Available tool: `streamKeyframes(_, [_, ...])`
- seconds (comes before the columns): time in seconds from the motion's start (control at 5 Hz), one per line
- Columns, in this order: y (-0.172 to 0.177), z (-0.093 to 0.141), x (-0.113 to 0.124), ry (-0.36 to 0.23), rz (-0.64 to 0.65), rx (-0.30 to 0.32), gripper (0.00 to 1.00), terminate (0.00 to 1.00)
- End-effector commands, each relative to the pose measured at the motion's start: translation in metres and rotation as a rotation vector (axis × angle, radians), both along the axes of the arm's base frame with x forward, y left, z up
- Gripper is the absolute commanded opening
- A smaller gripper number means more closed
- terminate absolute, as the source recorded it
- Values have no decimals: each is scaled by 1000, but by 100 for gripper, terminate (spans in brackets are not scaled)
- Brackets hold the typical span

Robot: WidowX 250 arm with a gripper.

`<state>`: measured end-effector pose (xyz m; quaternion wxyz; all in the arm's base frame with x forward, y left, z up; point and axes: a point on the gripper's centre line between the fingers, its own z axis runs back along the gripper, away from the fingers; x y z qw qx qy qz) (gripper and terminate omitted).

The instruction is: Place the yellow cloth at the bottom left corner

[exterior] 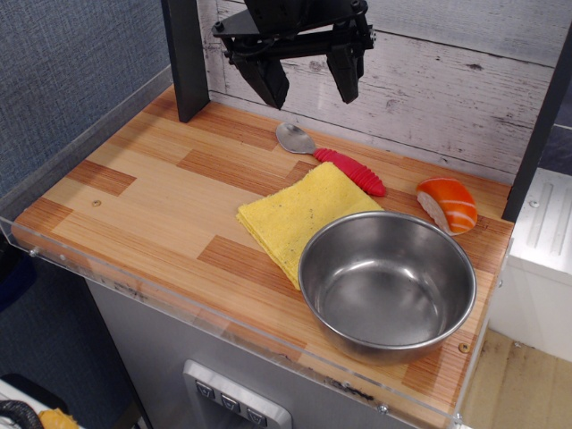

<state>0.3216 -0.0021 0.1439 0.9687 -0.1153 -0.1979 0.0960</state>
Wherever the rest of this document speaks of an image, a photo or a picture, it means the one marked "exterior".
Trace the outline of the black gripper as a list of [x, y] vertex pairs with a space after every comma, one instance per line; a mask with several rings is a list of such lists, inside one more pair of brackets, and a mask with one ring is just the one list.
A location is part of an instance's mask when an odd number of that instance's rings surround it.
[[344, 103], [358, 98], [363, 53], [374, 47], [366, 1], [247, 1], [212, 34], [242, 78], [269, 106], [281, 110], [289, 81], [281, 59], [326, 55]]

